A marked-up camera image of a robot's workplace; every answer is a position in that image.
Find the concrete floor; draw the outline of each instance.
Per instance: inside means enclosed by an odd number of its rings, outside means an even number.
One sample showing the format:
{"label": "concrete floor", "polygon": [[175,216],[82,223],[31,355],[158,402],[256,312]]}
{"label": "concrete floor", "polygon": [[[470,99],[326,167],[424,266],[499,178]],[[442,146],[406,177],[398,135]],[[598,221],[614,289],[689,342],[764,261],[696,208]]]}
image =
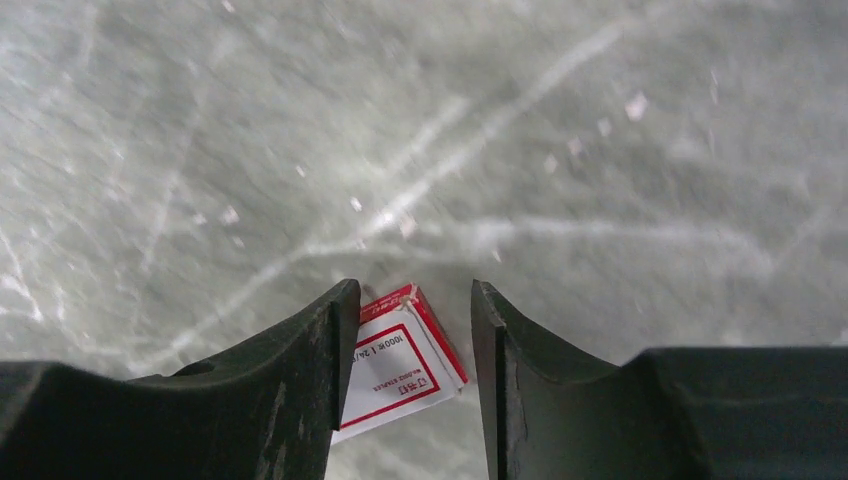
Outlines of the concrete floor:
{"label": "concrete floor", "polygon": [[[171,373],[343,277],[589,352],[848,343],[848,6],[0,4],[0,355]],[[485,477],[477,392],[330,479]]]}

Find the red and white box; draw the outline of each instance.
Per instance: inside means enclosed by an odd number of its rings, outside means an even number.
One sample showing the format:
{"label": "red and white box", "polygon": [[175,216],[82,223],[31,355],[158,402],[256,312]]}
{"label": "red and white box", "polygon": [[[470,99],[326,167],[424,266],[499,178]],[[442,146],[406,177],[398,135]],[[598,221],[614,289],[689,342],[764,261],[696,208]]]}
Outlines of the red and white box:
{"label": "red and white box", "polygon": [[332,443],[452,398],[468,383],[415,284],[362,308],[353,361],[341,430]]}

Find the white speck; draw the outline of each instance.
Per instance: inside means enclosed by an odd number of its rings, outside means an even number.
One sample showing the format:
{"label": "white speck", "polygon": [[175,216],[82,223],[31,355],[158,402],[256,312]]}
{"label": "white speck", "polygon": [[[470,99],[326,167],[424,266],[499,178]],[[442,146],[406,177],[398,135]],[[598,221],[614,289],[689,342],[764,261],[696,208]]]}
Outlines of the white speck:
{"label": "white speck", "polygon": [[612,133],[612,122],[609,121],[609,118],[604,117],[598,120],[598,131],[601,132],[602,137],[609,137],[609,134]]}
{"label": "white speck", "polygon": [[732,328],[732,329],[725,330],[721,334],[721,343],[723,345],[740,347],[742,345],[745,345],[746,342],[745,342],[745,336],[742,334],[742,332],[740,332],[739,330],[737,330],[735,328]]}
{"label": "white speck", "polygon": [[0,278],[0,285],[2,285],[3,288],[8,288],[9,290],[14,291],[19,291],[22,288],[21,282],[19,282],[17,278],[5,274],[2,278]]}
{"label": "white speck", "polygon": [[568,141],[568,151],[574,157],[583,153],[583,142],[580,141],[580,138],[574,137]]}
{"label": "white speck", "polygon": [[403,238],[409,238],[418,228],[418,222],[411,215],[404,215],[400,221],[400,234]]}
{"label": "white speck", "polygon": [[556,168],[559,166],[559,162],[553,154],[548,155],[548,158],[545,159],[545,163],[542,165],[545,168],[545,172],[554,173]]}
{"label": "white speck", "polygon": [[645,94],[642,92],[639,92],[638,95],[633,97],[633,99],[627,102],[627,105],[624,106],[627,118],[629,118],[631,122],[638,122],[639,120],[642,120],[647,109],[648,99],[645,98]]}
{"label": "white speck", "polygon": [[233,208],[232,205],[228,205],[226,210],[224,210],[224,212],[221,213],[220,220],[221,220],[221,223],[223,223],[224,225],[232,225],[234,223],[238,223],[238,221],[239,221],[238,212],[236,211],[235,208]]}
{"label": "white speck", "polygon": [[833,343],[834,345],[848,345],[848,328],[842,330],[839,334],[839,338]]}
{"label": "white speck", "polygon": [[710,156],[715,158],[715,134],[712,128],[707,131],[707,135],[710,143]]}
{"label": "white speck", "polygon": [[65,301],[61,295],[57,295],[56,297],[56,318],[59,320],[65,319]]}
{"label": "white speck", "polygon": [[388,227],[388,226],[395,223],[395,217],[396,217],[396,215],[394,213],[386,212],[386,213],[380,215],[379,221],[380,221],[380,223],[382,223],[382,224],[384,224],[385,226]]}
{"label": "white speck", "polygon": [[192,77],[196,77],[200,74],[200,69],[197,67],[197,64],[191,60],[186,62],[186,66],[188,67],[188,73],[190,73]]}
{"label": "white speck", "polygon": [[713,84],[710,85],[710,97],[713,99],[713,104],[718,105],[718,77],[715,75],[715,69],[710,69],[710,77],[713,79]]}

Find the scratch mark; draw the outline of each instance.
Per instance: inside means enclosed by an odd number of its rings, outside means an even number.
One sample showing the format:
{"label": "scratch mark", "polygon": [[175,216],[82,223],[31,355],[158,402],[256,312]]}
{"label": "scratch mark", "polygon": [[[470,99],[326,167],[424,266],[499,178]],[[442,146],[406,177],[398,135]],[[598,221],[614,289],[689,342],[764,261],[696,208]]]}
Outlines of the scratch mark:
{"label": "scratch mark", "polygon": [[189,120],[188,126],[177,145],[177,152],[179,155],[177,159],[177,166],[174,168],[174,171],[165,183],[165,194],[162,197],[159,209],[156,212],[156,218],[154,219],[153,226],[150,229],[150,237],[147,240],[147,246],[145,246],[142,251],[144,257],[139,267],[141,268],[141,271],[146,274],[150,273],[150,265],[153,263],[155,258],[156,245],[159,243],[159,240],[165,232],[165,224],[168,221],[168,215],[171,210],[171,202],[174,199],[174,191],[177,188],[177,184],[179,183],[180,176],[182,175],[186,164],[188,164],[189,149],[192,144],[194,144],[194,135],[197,132],[201,119],[203,118],[201,110],[205,103],[203,101],[206,97],[205,92],[201,92],[199,96],[201,97],[201,100],[198,102],[194,115],[192,115],[192,118]]}
{"label": "scratch mark", "polygon": [[780,270],[804,241],[821,232],[827,226],[827,222],[832,216],[833,208],[823,208],[801,224],[795,231],[795,235],[792,236],[789,242],[786,243],[786,246],[775,257],[773,271]]}
{"label": "scratch mark", "polygon": [[[262,451],[259,452],[259,460],[256,465],[256,478],[264,479],[268,476],[268,469],[271,467],[271,462],[265,457],[265,455],[268,453],[268,447],[271,446],[271,442],[274,439],[274,430],[276,430],[277,427],[277,414],[280,412],[285,399],[286,384],[280,383],[280,386],[277,389],[277,396],[274,397],[274,404],[271,407],[271,414],[268,416],[268,427],[265,429],[265,444],[262,447]],[[285,447],[277,453],[278,459],[279,455],[283,455],[283,458],[285,458]]]}
{"label": "scratch mark", "polygon": [[[578,239],[654,242],[670,247],[697,248],[703,255],[718,258],[744,258],[744,265],[768,276],[772,271],[771,255],[762,249],[754,237],[739,233],[724,225],[666,223],[640,225],[604,220],[567,220],[550,217],[522,216],[518,218],[479,218],[468,223],[422,225],[422,230],[438,229],[454,239],[463,258],[483,258],[490,252],[499,252],[503,245],[514,243],[522,236],[557,239],[557,243]],[[740,261],[727,260],[734,266]],[[721,262],[712,268],[721,270]]]}
{"label": "scratch mark", "polygon": [[13,290],[25,297],[29,300],[30,305],[32,305],[32,312],[30,313],[30,317],[38,323],[42,323],[44,321],[44,313],[41,311],[41,307],[38,305],[38,300],[32,295],[32,291],[27,286],[24,280],[24,269],[21,266],[21,261],[18,258],[15,251],[12,249],[12,242],[9,241],[9,237],[6,236],[6,232],[0,229],[0,240],[3,241],[3,246],[6,247],[6,253],[9,255],[9,259],[12,262],[12,270],[13,275],[3,275],[2,277],[2,286]]}
{"label": "scratch mark", "polygon": [[442,132],[465,118],[471,109],[471,101],[467,98],[454,98],[447,107],[439,112],[436,118],[425,123],[412,141],[407,144],[392,160],[388,162],[385,176],[396,175],[409,165],[416,157],[430,148]]}
{"label": "scratch mark", "polygon": [[713,104],[718,105],[718,78],[715,74],[715,69],[710,69],[710,76],[712,77],[713,83],[710,85],[710,98],[713,99]]}
{"label": "scratch mark", "polygon": [[86,68],[91,60],[91,51],[94,49],[94,39],[97,35],[97,10],[97,7],[92,4],[85,6],[85,21],[79,54],[80,68]]}
{"label": "scratch mark", "polygon": [[56,298],[56,318],[65,320],[65,290],[59,284],[53,286],[53,295]]}
{"label": "scratch mark", "polygon": [[283,480],[283,476],[286,474],[285,470],[286,466],[286,444],[284,443],[280,446],[280,450],[277,451],[277,459],[274,460],[274,470],[273,470],[273,478],[274,480]]}
{"label": "scratch mark", "polygon": [[62,224],[60,227],[53,229],[47,236],[40,237],[37,239],[37,243],[32,246],[29,251],[23,254],[20,258],[21,267],[28,266],[30,263],[38,260],[41,256],[42,252],[44,252],[44,248],[49,245],[53,245],[54,241],[65,233],[71,227],[71,222],[68,221]]}

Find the red border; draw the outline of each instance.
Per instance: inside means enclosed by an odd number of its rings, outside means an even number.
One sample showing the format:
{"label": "red border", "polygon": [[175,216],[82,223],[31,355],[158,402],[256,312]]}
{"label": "red border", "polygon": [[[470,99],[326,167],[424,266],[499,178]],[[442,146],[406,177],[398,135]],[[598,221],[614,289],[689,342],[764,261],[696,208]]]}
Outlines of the red border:
{"label": "red border", "polygon": [[404,285],[394,292],[365,305],[359,312],[359,324],[365,325],[384,313],[394,310],[398,305],[400,305],[403,297],[412,293],[413,288],[414,285],[411,283]]}
{"label": "red border", "polygon": [[427,330],[430,330],[433,338],[436,339],[436,343],[439,344],[439,348],[445,352],[445,356],[453,366],[453,369],[456,370],[456,373],[459,374],[459,378],[462,380],[462,383],[468,383],[468,375],[465,374],[465,369],[462,368],[462,364],[459,363],[459,357],[456,356],[453,346],[448,343],[445,331],[435,320],[436,316],[433,314],[433,309],[430,308],[430,304],[427,302],[427,299],[424,297],[424,294],[421,293],[420,289],[418,290],[418,294],[412,298],[412,306],[415,307],[415,311],[418,312],[418,315],[421,317],[421,320],[424,322]]}
{"label": "red border", "polygon": [[441,348],[444,352],[448,362],[450,362],[453,369],[459,375],[462,383],[468,383],[468,375],[465,373],[465,369],[462,367],[462,363],[460,363],[459,357],[456,355],[456,349],[454,349],[448,342],[444,329],[437,320],[436,315],[433,313],[433,309],[430,307],[427,297],[424,296],[424,292],[421,291],[421,287],[418,285],[414,283],[404,285],[394,292],[362,307],[359,314],[359,324],[365,325],[386,312],[394,310],[401,304],[401,302],[403,302],[404,297],[407,296],[410,297],[412,306],[415,308],[415,311],[418,312],[418,316],[421,317],[421,320],[424,322],[424,326],[430,331],[430,334],[436,340],[436,343],[439,344],[439,348]]}
{"label": "red border", "polygon": [[402,323],[397,324],[393,327],[389,327],[389,328],[383,330],[380,333],[374,334],[374,335],[366,338],[365,340],[362,340],[361,342],[357,342],[356,348],[359,348],[362,345],[365,345],[367,343],[371,343],[371,342],[373,342],[374,340],[376,340],[380,337],[385,337],[386,335],[391,334],[391,333],[393,333],[397,330],[403,331],[404,336],[406,336],[406,340],[409,341],[409,344],[412,346],[412,351],[415,352],[415,356],[417,356],[418,361],[421,362],[421,366],[424,368],[424,372],[427,374],[428,377],[430,377],[430,381],[433,383],[433,388],[431,388],[430,390],[425,390],[425,391],[418,393],[416,395],[413,395],[411,397],[404,398],[403,400],[401,400],[399,402],[393,403],[392,405],[389,405],[387,407],[380,408],[380,409],[375,410],[371,413],[366,413],[365,415],[362,415],[361,417],[354,418],[353,420],[351,420],[347,423],[343,423],[340,429],[347,428],[351,425],[355,425],[355,424],[360,423],[360,422],[364,422],[365,420],[368,420],[370,418],[374,418],[377,415],[382,415],[382,414],[384,414],[388,411],[402,407],[402,406],[404,406],[404,405],[406,405],[410,402],[414,402],[414,401],[418,400],[419,398],[424,398],[427,395],[430,395],[432,393],[436,393],[436,392],[438,392],[439,390],[442,389],[442,387],[439,386],[439,382],[436,380],[436,377],[433,376],[433,372],[430,371],[430,366],[427,364],[427,362],[424,360],[424,357],[421,355],[421,351],[418,350],[418,346],[415,344],[415,340],[412,339],[412,335],[410,335],[409,330],[406,329],[406,325],[404,325]]}

